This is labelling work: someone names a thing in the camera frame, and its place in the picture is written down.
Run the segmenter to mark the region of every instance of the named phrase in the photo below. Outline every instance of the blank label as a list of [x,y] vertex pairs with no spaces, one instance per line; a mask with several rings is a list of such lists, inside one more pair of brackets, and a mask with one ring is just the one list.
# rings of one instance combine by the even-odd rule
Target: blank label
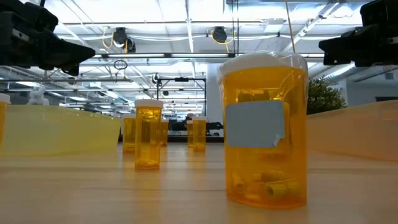
[[284,104],[280,100],[226,106],[226,143],[231,147],[267,147],[285,138]]

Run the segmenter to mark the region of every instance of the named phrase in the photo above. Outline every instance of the green plant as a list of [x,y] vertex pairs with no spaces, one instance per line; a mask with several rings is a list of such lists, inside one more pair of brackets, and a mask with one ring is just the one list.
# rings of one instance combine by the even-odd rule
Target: green plant
[[340,91],[328,87],[323,79],[310,80],[308,86],[307,114],[322,113],[346,107]]

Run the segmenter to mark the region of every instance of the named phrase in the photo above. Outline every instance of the table surface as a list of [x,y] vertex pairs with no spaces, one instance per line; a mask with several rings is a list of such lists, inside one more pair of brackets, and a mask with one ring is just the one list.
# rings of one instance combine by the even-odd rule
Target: table surface
[[160,171],[134,156],[0,158],[0,223],[394,223],[398,164],[308,153],[308,205],[253,208],[227,199],[222,144],[170,143]]

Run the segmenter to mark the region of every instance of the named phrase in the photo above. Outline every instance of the wooden table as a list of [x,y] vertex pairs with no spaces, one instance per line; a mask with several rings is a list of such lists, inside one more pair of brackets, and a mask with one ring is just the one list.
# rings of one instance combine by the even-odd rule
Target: wooden table
[[398,164],[308,155],[308,205],[228,200],[222,144],[169,144],[160,171],[116,154],[0,159],[0,223],[398,223]]

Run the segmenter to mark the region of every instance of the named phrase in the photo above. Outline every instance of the ceiling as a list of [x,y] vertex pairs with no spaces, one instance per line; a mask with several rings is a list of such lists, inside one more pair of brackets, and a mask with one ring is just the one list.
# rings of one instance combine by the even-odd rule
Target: ceiling
[[[338,37],[344,32],[361,26],[360,7],[369,2],[365,0],[344,1],[294,0],[289,1],[289,16],[292,23],[295,51],[301,54],[323,52],[318,48],[321,40]],[[290,44],[290,29],[285,2],[283,0],[46,0],[45,7],[55,14],[60,23],[55,33],[67,41],[95,49],[97,54],[124,53],[124,50],[112,44],[112,32],[116,27],[125,27],[126,33],[135,42],[137,54],[151,53],[213,53],[243,54],[255,50],[273,50],[293,52]],[[217,44],[211,38],[216,26],[223,26],[231,42],[228,45]],[[239,40],[233,40],[234,32],[239,28]],[[75,85],[56,83],[48,88],[61,89],[151,89],[155,88],[152,77],[160,78],[190,77],[206,78],[209,63],[222,60],[211,58],[127,58],[125,70],[113,67],[117,59],[93,58],[83,62],[80,67],[80,79],[122,79],[129,82],[80,82]],[[346,66],[326,67],[322,59],[309,60],[310,77],[330,75],[329,78],[358,78],[356,68]],[[22,70],[12,68],[11,74],[26,77],[59,79],[68,75],[60,71],[45,72],[39,68]],[[192,91],[170,91],[163,98],[181,99],[165,106],[170,114],[202,113],[204,92],[199,83],[169,82],[166,88],[188,88]],[[155,91],[112,91],[116,95],[101,96],[95,91],[57,92],[65,105],[81,106],[86,102],[116,106],[107,108],[105,113],[119,111],[128,113],[134,100],[152,98]],[[79,100],[65,99],[64,96],[78,96]]]

